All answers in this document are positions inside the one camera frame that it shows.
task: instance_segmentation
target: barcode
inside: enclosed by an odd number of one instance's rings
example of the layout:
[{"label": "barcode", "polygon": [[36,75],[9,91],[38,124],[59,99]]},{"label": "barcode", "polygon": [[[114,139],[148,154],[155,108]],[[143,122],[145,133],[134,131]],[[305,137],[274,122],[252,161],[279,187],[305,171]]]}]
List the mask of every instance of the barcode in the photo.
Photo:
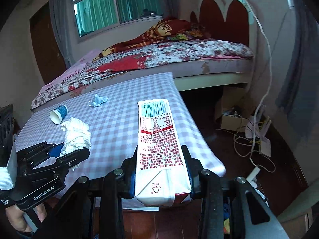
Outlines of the barcode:
[{"label": "barcode", "polygon": [[152,118],[166,113],[164,101],[149,102],[142,105],[142,116]]}]

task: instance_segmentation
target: red headboard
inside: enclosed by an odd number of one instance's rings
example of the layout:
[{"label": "red headboard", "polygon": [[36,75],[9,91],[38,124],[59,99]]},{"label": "red headboard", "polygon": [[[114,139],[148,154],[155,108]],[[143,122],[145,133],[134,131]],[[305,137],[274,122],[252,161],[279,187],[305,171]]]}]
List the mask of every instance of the red headboard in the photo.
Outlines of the red headboard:
[{"label": "red headboard", "polygon": [[[194,12],[190,14],[190,21],[197,22]],[[198,22],[211,34],[211,38],[249,46],[248,12],[238,0],[233,0],[229,5],[226,21],[214,0],[203,0]]]}]

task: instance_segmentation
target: door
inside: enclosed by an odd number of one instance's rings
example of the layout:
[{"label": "door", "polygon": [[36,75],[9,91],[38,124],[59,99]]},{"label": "door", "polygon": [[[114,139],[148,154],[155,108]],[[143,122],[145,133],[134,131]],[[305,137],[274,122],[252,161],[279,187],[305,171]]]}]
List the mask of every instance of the door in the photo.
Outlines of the door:
[{"label": "door", "polygon": [[38,68],[44,83],[48,84],[66,70],[64,59],[54,37],[49,3],[31,17],[30,33]]}]

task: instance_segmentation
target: green curtain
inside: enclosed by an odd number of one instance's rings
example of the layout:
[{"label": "green curtain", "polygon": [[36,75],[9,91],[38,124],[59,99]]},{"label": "green curtain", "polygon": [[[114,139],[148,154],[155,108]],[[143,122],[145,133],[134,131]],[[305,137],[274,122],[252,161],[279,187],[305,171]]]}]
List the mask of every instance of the green curtain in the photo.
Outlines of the green curtain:
[{"label": "green curtain", "polygon": [[116,0],[119,9],[120,22],[134,20],[143,15],[143,10],[155,12],[161,15],[162,9],[158,0]]},{"label": "green curtain", "polygon": [[[120,22],[137,19],[143,15],[143,10],[161,15],[162,10],[158,0],[116,0]],[[76,21],[79,35],[113,25],[118,22],[114,0],[83,0],[76,4]]]}]

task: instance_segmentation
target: table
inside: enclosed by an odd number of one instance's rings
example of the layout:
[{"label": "table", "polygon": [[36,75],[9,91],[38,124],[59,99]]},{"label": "table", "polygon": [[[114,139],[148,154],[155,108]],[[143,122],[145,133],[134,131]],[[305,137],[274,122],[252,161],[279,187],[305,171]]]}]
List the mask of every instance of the table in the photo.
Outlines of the table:
[{"label": "table", "polygon": [[[107,96],[108,101],[100,107],[88,106],[95,93]],[[69,171],[66,188],[56,194],[57,197],[61,197],[80,176],[103,177],[119,168],[124,159],[132,157],[138,143],[137,102],[150,99],[168,99],[181,145],[187,145],[191,156],[199,159],[204,168],[218,176],[225,174],[224,165],[209,149],[188,112],[172,74],[160,73],[114,84],[63,102],[69,109],[64,120],[74,117],[89,125],[92,147],[90,157],[74,171]],[[49,116],[57,106],[31,116],[15,142],[17,151],[44,141],[48,144],[64,142],[65,133]],[[54,162],[52,157],[38,167]],[[123,199],[122,204],[123,208],[141,207],[136,199]]]}]

